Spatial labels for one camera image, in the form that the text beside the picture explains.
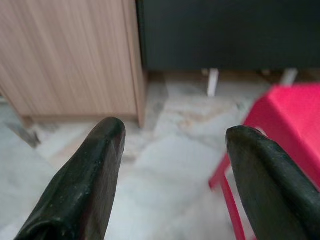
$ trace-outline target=wooden cabinet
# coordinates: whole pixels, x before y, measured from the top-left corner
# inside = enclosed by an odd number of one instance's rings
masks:
[[[133,0],[1,0],[0,87],[22,118],[130,116],[145,82]]]

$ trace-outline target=black cabinet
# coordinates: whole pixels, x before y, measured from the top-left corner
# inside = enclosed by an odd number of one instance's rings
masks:
[[[148,70],[320,67],[318,0],[138,0]]]

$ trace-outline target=black armrest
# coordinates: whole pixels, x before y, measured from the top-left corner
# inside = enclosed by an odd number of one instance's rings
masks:
[[[320,193],[290,156],[250,127],[228,129],[226,140],[236,186],[257,239],[320,239]]]
[[[16,240],[103,240],[125,146],[116,118],[101,121],[53,177]]]

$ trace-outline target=white marble tile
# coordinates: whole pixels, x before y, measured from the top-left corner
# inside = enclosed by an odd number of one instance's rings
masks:
[[[24,214],[12,221],[9,225],[0,229],[0,239],[1,240],[12,240],[19,233],[22,226],[25,224],[29,215]]]
[[[86,129],[81,135],[72,139],[66,145],[62,145],[61,149],[47,161],[57,170],[61,169],[67,161],[76,153],[81,144],[85,141],[91,131],[91,127]]]
[[[191,138],[208,142],[210,146],[224,146],[225,133],[240,125],[252,100],[237,101],[225,97],[180,97],[170,99],[160,115],[155,136],[184,133]]]
[[[151,74],[146,98],[144,132],[155,129],[168,96],[168,89],[163,75]]]
[[[271,84],[254,71],[221,71],[216,96],[257,99]]]
[[[54,155],[62,151],[66,146],[75,141],[84,133],[89,132],[95,127],[97,122],[82,122],[82,123],[60,123],[58,129],[49,136],[45,133],[38,135],[46,136],[40,138],[41,144],[36,148],[36,151],[45,159],[50,159]]]
[[[161,226],[154,240],[233,240],[223,195],[209,189],[181,215]]]
[[[200,71],[167,72],[163,77],[170,98],[207,96],[208,77]]]
[[[124,158],[122,158],[118,174],[118,184],[121,183],[125,178],[127,178],[131,171],[134,169],[134,160],[132,162],[124,162]]]
[[[17,114],[7,103],[0,103],[0,123],[20,124]]]
[[[117,187],[105,239],[153,239],[208,190],[220,157],[185,136],[150,144]]]
[[[56,171],[3,124],[0,136],[1,228],[30,213]]]
[[[144,132],[136,134],[127,134],[125,137],[124,152],[126,157],[137,158],[140,153],[155,140],[152,132]]]

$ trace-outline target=white furniture leg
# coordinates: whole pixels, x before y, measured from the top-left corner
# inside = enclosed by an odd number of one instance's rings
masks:
[[[298,70],[296,68],[287,68],[284,70],[280,84],[291,86],[294,84],[295,79],[298,75]]]
[[[207,94],[208,97],[214,97],[216,94],[216,88],[218,84],[219,70],[217,68],[210,68],[209,82]]]

